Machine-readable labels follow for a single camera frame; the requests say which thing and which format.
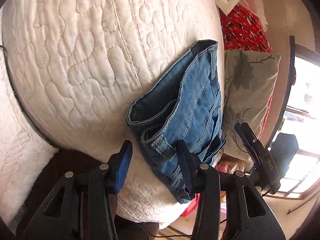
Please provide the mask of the blue denim jeans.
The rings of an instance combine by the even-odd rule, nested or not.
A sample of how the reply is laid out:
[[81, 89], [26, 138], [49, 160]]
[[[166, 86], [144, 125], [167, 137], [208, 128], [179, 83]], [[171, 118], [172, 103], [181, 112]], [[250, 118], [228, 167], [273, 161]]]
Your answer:
[[199, 40], [129, 107], [126, 122], [145, 161], [181, 204], [191, 201], [176, 155], [183, 140], [190, 153], [212, 165], [225, 146], [217, 45]]

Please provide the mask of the grey floral pillow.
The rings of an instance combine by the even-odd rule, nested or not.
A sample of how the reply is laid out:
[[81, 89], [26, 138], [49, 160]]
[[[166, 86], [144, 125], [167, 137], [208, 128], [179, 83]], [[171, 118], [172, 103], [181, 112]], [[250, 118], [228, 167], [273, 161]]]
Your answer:
[[275, 53], [233, 49], [225, 51], [225, 98], [222, 137], [223, 152], [248, 163], [252, 162], [234, 129], [246, 122], [259, 137], [269, 100], [276, 84], [281, 56]]

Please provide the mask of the white quilted mattress cover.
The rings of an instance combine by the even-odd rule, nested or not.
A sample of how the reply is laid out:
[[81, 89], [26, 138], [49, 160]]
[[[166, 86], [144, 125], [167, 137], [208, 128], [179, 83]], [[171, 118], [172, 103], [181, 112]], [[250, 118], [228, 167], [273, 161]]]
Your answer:
[[11, 223], [58, 148], [107, 161], [129, 105], [198, 40], [214, 0], [1, 0], [1, 217]]

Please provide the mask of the red patterned blanket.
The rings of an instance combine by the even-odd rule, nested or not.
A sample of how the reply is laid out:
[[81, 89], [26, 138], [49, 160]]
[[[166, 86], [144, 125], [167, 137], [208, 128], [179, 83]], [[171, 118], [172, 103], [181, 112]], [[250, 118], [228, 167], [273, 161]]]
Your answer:
[[228, 15], [221, 9], [219, 14], [225, 50], [273, 52], [258, 17], [248, 9], [236, 5]]

